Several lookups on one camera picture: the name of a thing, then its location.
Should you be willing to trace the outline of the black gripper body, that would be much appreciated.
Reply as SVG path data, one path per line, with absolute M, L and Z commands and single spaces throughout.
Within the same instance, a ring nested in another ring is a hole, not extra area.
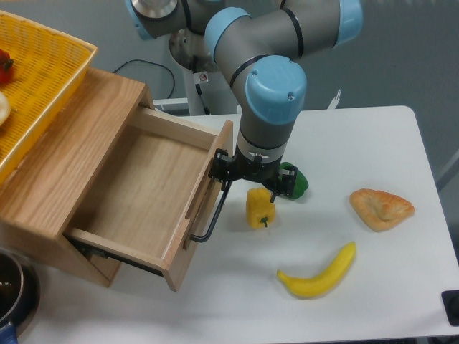
M 274 186 L 278 179 L 280 162 L 281 158 L 271 162 L 265 162 L 262 158 L 250 160 L 240 150 L 236 150 L 233 179 Z

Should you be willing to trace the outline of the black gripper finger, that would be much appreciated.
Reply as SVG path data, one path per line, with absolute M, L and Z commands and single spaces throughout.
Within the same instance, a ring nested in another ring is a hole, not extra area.
M 293 199 L 296 179 L 297 168 L 295 166 L 280 168 L 275 172 L 267 181 L 267 189 L 271 191 L 270 203 L 273 203 L 277 196 Z
M 221 190 L 224 191 L 236 179 L 236 156 L 230 156 L 222 148 L 216 149 L 209 170 L 209 177 L 219 181 Z

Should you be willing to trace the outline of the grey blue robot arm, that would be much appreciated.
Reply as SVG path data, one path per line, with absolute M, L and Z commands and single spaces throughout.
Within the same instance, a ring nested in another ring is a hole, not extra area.
M 305 100 L 298 60 L 354 39 L 363 26 L 361 3 L 282 1 L 256 18 L 223 1 L 129 1 L 127 7 L 151 37 L 181 29 L 202 35 L 242 108 L 235 154 L 217 151 L 210 177 L 224 190 L 245 179 L 291 197 L 298 170 L 280 164 Z

